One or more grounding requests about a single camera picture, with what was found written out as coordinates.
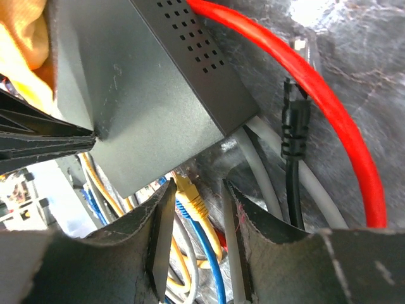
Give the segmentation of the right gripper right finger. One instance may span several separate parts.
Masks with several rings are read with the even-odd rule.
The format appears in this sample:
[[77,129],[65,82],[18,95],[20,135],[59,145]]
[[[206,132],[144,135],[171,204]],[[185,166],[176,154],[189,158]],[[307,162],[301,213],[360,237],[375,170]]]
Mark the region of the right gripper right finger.
[[404,302],[404,231],[308,233],[264,211],[228,180],[222,195],[237,302]]

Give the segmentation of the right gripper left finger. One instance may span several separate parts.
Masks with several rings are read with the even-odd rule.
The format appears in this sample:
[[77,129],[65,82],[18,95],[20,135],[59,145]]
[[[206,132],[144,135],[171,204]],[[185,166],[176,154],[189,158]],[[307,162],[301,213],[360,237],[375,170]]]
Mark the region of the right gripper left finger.
[[1,233],[2,303],[161,303],[165,299],[176,184],[87,237]]

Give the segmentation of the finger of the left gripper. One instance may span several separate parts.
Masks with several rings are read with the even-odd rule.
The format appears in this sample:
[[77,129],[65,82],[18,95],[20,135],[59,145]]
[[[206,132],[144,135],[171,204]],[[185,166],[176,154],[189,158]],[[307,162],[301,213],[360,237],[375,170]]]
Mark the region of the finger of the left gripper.
[[43,111],[1,91],[1,132],[23,136],[74,138],[95,141],[92,130],[54,118]]
[[94,137],[55,140],[1,138],[1,174],[8,174],[28,165],[90,151]]

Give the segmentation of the black network switch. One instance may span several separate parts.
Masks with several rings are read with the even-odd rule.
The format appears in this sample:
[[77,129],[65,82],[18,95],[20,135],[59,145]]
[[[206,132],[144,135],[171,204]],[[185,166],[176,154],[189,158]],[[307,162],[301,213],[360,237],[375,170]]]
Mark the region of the black network switch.
[[127,197],[234,133],[258,105],[187,1],[50,1],[56,103]]

